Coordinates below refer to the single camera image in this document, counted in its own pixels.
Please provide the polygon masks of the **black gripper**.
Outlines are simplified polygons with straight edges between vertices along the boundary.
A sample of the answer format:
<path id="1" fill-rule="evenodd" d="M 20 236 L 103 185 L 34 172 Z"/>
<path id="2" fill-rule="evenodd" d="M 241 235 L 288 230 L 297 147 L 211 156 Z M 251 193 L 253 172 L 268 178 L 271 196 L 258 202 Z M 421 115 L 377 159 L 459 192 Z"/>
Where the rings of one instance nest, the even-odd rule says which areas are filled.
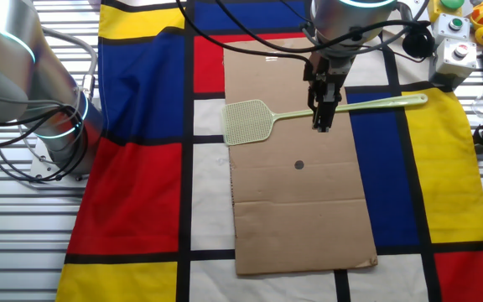
<path id="1" fill-rule="evenodd" d="M 304 81 L 309 83 L 308 106 L 313 110 L 313 129 L 327 133 L 342 99 L 341 88 L 353 64 L 350 57 L 326 57 L 313 52 L 304 66 Z"/>

